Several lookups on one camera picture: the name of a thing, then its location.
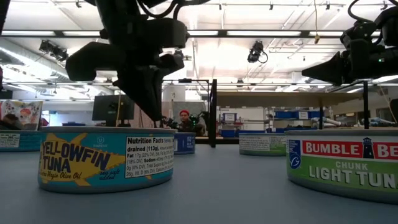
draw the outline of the blue tuna can label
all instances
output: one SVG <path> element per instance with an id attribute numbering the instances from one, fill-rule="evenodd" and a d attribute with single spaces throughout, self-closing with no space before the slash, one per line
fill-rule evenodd
<path id="1" fill-rule="evenodd" d="M 174 133 L 46 133 L 39 182 L 45 185 L 144 185 L 173 172 Z"/>
<path id="2" fill-rule="evenodd" d="M 174 154 L 195 153 L 195 133 L 175 133 Z"/>
<path id="3" fill-rule="evenodd" d="M 40 131 L 0 131 L 0 152 L 39 151 Z"/>

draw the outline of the tuna can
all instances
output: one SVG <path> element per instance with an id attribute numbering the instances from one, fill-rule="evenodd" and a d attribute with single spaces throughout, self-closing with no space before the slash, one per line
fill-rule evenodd
<path id="1" fill-rule="evenodd" d="M 0 152 L 40 151 L 40 131 L 0 131 Z"/>
<path id="2" fill-rule="evenodd" d="M 194 154 L 195 153 L 195 133 L 175 133 L 174 154 Z"/>
<path id="3" fill-rule="evenodd" d="M 285 134 L 239 134 L 239 153 L 250 156 L 285 156 Z"/>
<path id="4" fill-rule="evenodd" d="M 171 129 L 43 128 L 39 186 L 75 194 L 135 190 L 172 178 Z"/>
<path id="5" fill-rule="evenodd" d="M 287 131 L 287 175 L 310 189 L 398 204 L 398 131 Z"/>

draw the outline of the gray table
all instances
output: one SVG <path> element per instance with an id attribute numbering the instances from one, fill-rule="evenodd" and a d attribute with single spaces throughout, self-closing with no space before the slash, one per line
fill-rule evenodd
<path id="1" fill-rule="evenodd" d="M 284 157 L 197 145 L 175 157 L 171 181 L 114 194 L 40 190 L 38 152 L 0 153 L 0 223 L 397 223 L 398 206 L 309 190 L 287 180 Z"/>

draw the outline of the computer monitor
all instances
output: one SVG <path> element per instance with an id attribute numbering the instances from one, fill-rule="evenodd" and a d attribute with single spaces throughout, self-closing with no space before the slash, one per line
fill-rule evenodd
<path id="1" fill-rule="evenodd" d="M 120 96 L 119 120 L 134 119 L 134 102 L 127 95 Z M 94 98 L 93 121 L 106 121 L 107 126 L 116 125 L 119 95 L 96 96 Z"/>

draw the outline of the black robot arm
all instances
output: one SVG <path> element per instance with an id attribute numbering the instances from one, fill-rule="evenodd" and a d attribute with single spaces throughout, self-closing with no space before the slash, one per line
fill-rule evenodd
<path id="1" fill-rule="evenodd" d="M 109 44 L 91 42 L 69 57 L 66 69 L 70 80 L 92 81 L 97 70 L 116 70 L 114 85 L 124 91 L 152 120 L 162 119 L 162 80 L 184 67 L 179 55 L 162 53 L 163 48 L 184 48 L 188 39 L 184 23 L 164 18 L 176 7 L 202 4 L 209 0 L 173 0 L 168 11 L 148 20 L 140 14 L 135 0 L 86 0 L 98 8 L 104 29 L 101 38 Z M 144 11 L 165 0 L 139 0 Z"/>

